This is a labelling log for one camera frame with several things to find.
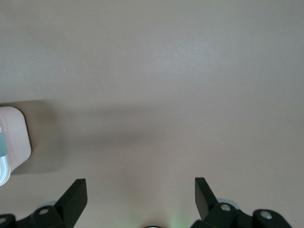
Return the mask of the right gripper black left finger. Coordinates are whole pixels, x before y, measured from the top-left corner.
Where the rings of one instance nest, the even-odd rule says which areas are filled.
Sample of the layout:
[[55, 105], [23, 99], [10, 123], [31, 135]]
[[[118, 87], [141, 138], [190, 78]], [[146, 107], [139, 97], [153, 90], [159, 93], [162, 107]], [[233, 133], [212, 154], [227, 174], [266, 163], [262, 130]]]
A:
[[87, 205], [85, 179], [77, 179], [54, 205], [38, 208], [16, 220], [13, 214], [1, 214], [2, 228], [73, 228]]

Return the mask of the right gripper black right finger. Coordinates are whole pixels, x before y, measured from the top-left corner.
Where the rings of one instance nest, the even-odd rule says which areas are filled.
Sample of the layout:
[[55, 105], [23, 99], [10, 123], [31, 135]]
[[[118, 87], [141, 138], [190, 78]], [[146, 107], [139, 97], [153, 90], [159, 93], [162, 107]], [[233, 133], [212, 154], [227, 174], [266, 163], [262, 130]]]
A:
[[250, 216], [227, 202], [219, 202], [205, 178], [195, 179], [195, 203], [200, 219], [193, 228], [290, 228], [279, 213], [257, 209]]

